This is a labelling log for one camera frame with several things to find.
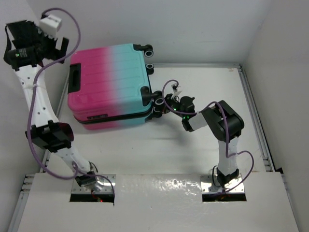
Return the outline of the pink suitcase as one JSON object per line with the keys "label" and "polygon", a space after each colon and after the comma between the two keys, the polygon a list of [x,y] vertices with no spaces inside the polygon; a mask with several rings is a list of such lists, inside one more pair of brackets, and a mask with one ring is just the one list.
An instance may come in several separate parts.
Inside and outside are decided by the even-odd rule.
{"label": "pink suitcase", "polygon": [[70,59],[67,103],[87,130],[143,124],[164,111],[160,90],[152,91],[152,45],[121,44],[82,50]]}

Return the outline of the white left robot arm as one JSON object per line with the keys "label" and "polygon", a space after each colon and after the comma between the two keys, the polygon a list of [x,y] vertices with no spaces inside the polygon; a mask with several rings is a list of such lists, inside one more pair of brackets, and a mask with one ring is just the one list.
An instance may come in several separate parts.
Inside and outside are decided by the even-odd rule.
{"label": "white left robot arm", "polygon": [[[45,85],[43,60],[53,64],[64,63],[69,40],[63,38],[61,48],[56,48],[56,33],[60,25],[48,23],[47,28],[32,21],[22,20],[5,26],[7,39],[4,61],[9,64],[22,86],[28,108],[26,137],[30,150],[38,164],[50,175],[63,179],[75,179],[81,187],[93,188],[98,178],[96,169],[73,146],[74,135],[69,124],[61,123],[55,115]],[[41,162],[34,146],[58,155],[72,169],[72,176],[60,176]]]}

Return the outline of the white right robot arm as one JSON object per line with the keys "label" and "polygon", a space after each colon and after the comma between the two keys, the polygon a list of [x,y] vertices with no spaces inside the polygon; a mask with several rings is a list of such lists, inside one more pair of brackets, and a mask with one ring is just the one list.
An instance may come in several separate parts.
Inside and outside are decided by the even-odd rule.
{"label": "white right robot arm", "polygon": [[203,110],[196,112],[194,97],[184,96],[179,101],[168,94],[165,97],[166,108],[182,118],[186,131],[193,132],[208,126],[218,140],[219,163],[217,181],[221,187],[237,178],[239,169],[232,154],[237,151],[238,138],[244,128],[241,116],[224,100],[212,102]]}

